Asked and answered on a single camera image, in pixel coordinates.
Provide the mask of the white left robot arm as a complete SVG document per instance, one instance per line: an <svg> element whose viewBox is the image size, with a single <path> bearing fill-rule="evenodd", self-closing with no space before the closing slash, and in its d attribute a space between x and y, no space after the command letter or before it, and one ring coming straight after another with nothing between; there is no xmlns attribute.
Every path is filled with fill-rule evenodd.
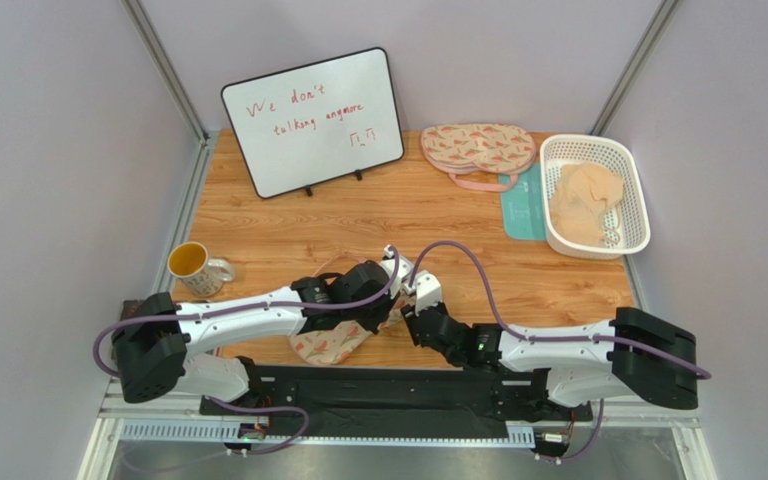
<svg viewBox="0 0 768 480"><path fill-rule="evenodd" d="M351 321L375 333L412 270L411 261L389 258L238 300L176 303L161 292L131 302L107 334L123 398L140 404L187 392L236 401L254 386L253 363L218 358L214 350L263 337L330 331Z"/></svg>

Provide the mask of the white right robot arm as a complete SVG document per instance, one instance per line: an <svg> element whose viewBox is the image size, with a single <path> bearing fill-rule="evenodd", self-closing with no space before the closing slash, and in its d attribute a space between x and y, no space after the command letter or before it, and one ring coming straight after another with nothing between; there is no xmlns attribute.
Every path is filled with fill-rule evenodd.
<svg viewBox="0 0 768 480"><path fill-rule="evenodd" d="M634 307L597 323L532 329L469 326L442 303L401 313L415 345L464 370L543 375L542 398L562 407L636 395L659 407L695 410L698 383L708 376L696 364L694 334Z"/></svg>

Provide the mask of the floral mesh laundry bag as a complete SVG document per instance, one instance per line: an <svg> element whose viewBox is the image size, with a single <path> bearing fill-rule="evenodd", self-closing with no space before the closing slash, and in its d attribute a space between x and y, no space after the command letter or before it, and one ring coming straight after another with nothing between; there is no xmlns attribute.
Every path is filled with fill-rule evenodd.
<svg viewBox="0 0 768 480"><path fill-rule="evenodd" d="M322 264L313 276L327 273L330 267L338 263L354 260L362 263L367 258L341 253ZM379 325L379 333L393 328L402 321L400 309L407 305L413 305L413 300L400 297L391 309L388 317ZM305 363L314 366L332 366L343 363L351 353L356 350L366 339L374 336L362 328L356 321L339 324L333 330L315 331L288 337L288 345L292 351Z"/></svg>

